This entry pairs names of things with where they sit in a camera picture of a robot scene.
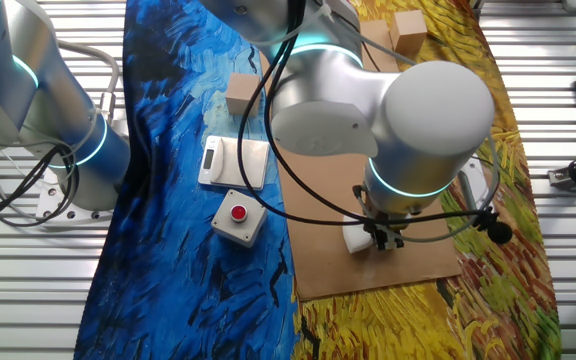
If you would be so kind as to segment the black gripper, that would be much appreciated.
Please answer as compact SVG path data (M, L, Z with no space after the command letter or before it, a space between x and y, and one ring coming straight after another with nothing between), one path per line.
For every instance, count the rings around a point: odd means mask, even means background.
M407 223L398 224L388 224L388 221L394 220L404 220L404 217L396 215L392 218L389 214L384 213L379 210L368 211L365 213L368 219L372 222L366 222L363 225L363 230L372 233L372 238L379 250L385 249L398 249L404 246L404 240L401 238L401 232L403 229L408 227Z

